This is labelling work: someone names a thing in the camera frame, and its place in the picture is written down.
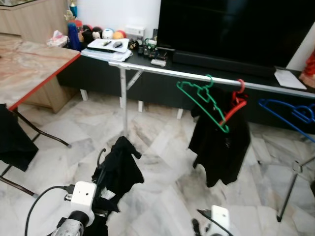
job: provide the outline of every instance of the wooden cabinet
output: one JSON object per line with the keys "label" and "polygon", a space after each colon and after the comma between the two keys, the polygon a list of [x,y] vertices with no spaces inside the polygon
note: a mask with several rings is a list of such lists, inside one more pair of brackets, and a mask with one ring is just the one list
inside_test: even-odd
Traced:
{"label": "wooden cabinet", "polygon": [[[0,5],[0,33],[46,44],[55,30],[67,34],[67,23],[63,16],[66,10],[67,0],[34,0],[16,6]],[[32,94],[26,103],[48,107],[56,113],[76,92],[77,89],[61,87],[54,77]]]}

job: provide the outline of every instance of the red hanger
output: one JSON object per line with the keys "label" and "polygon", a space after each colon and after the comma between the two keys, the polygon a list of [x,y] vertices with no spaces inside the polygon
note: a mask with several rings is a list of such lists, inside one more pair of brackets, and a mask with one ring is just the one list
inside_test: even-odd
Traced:
{"label": "red hanger", "polygon": [[238,79],[239,82],[241,82],[241,90],[239,91],[234,91],[232,93],[232,109],[226,113],[225,115],[225,122],[227,122],[238,110],[240,110],[242,107],[245,107],[247,105],[246,98],[248,97],[247,95],[243,94],[243,97],[239,97],[238,95],[242,94],[245,90],[245,82],[244,80]]}

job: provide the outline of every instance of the green hanger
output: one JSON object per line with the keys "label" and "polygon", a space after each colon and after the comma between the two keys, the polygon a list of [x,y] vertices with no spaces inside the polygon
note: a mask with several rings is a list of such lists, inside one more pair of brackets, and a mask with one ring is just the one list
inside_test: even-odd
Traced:
{"label": "green hanger", "polygon": [[[194,101],[194,102],[213,120],[213,122],[214,122],[215,124],[217,124],[217,126],[218,126],[224,133],[228,133],[228,132],[229,132],[229,128],[228,128],[228,126],[225,124],[225,122],[226,122],[225,117],[224,117],[224,115],[223,115],[221,109],[217,106],[217,102],[216,102],[216,101],[213,99],[213,97],[209,94],[209,90],[208,90],[208,89],[211,88],[212,85],[213,85],[212,76],[211,76],[211,75],[206,75],[206,76],[208,76],[208,77],[211,79],[209,85],[200,87],[200,86],[195,85],[195,84],[192,84],[192,83],[190,83],[190,82],[186,82],[186,81],[181,82],[181,81],[178,81],[178,82],[176,83],[176,86],[177,86],[184,94],[186,94],[192,101]],[[220,125],[220,124],[207,112],[206,109],[204,109],[192,96],[190,96],[190,95],[184,90],[184,88],[183,88],[184,85],[189,85],[190,87],[195,87],[195,88],[197,88],[197,95],[198,95],[202,100],[204,100],[206,103],[209,103],[210,101],[213,102],[214,108],[219,112],[220,116],[222,117],[222,121],[223,121],[222,125]],[[201,95],[201,92],[204,91],[204,90],[206,91],[206,95],[207,95],[206,98]]]}

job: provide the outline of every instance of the white wall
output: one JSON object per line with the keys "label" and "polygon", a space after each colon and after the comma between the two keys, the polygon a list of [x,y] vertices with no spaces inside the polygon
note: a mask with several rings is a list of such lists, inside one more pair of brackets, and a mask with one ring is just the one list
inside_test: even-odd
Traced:
{"label": "white wall", "polygon": [[158,28],[161,0],[78,0],[78,17],[92,27],[124,30],[126,25],[144,26],[145,37]]}
{"label": "white wall", "polygon": [[315,23],[311,27],[309,33],[304,38],[298,50],[295,52],[293,58],[287,65],[287,68],[292,70],[303,70],[305,61],[310,57],[315,46]]}
{"label": "white wall", "polygon": [[[92,27],[124,30],[125,25],[144,26],[145,38],[158,28],[161,0],[78,0],[78,17]],[[315,46],[315,23],[287,68],[303,70]]]}

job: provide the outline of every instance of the black jacket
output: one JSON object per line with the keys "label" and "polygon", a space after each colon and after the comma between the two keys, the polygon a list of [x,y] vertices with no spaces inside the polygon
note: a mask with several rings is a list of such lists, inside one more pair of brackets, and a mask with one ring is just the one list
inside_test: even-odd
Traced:
{"label": "black jacket", "polygon": [[[219,88],[211,88],[209,92],[223,112],[231,109],[232,93]],[[213,109],[212,102],[199,101],[199,103],[217,122],[220,122],[221,117],[218,111]],[[189,145],[189,148],[198,154],[193,167],[195,168],[197,164],[203,165],[208,187],[214,186],[219,179],[224,184],[234,182],[251,141],[249,127],[244,120],[242,110],[227,121],[229,133],[224,133],[197,105],[192,109],[191,115],[200,116]]]}
{"label": "black jacket", "polygon": [[[123,195],[136,183],[143,183],[144,179],[137,167],[132,155],[140,159],[141,154],[135,149],[131,142],[121,136],[112,146],[111,152],[106,156],[100,168],[96,168],[92,181],[97,184],[93,209],[119,212],[117,204]],[[110,200],[100,197],[100,192],[107,188],[115,193]],[[86,228],[85,236],[108,235],[105,225],[107,217],[95,216],[95,220]]]}
{"label": "black jacket", "polygon": [[0,160],[26,171],[37,151],[17,118],[5,104],[0,104]]}

